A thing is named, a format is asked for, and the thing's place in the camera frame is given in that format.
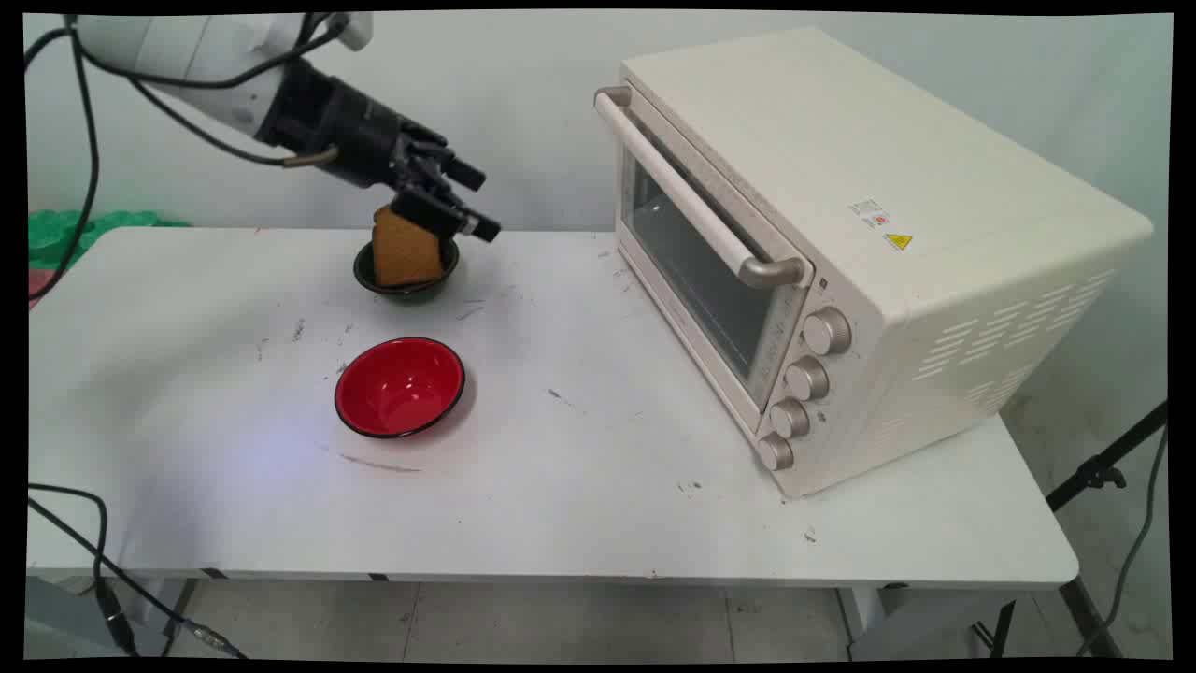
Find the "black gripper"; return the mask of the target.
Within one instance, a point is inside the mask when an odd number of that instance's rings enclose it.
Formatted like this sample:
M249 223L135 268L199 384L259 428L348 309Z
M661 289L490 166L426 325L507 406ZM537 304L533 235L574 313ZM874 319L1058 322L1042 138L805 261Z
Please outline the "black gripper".
M477 192L487 176L457 157L439 133L337 78L321 77L318 93L315 145L335 149L321 171L358 188L397 186L405 179L390 210L440 239L474 235L490 243L504 231L448 194L450 182Z

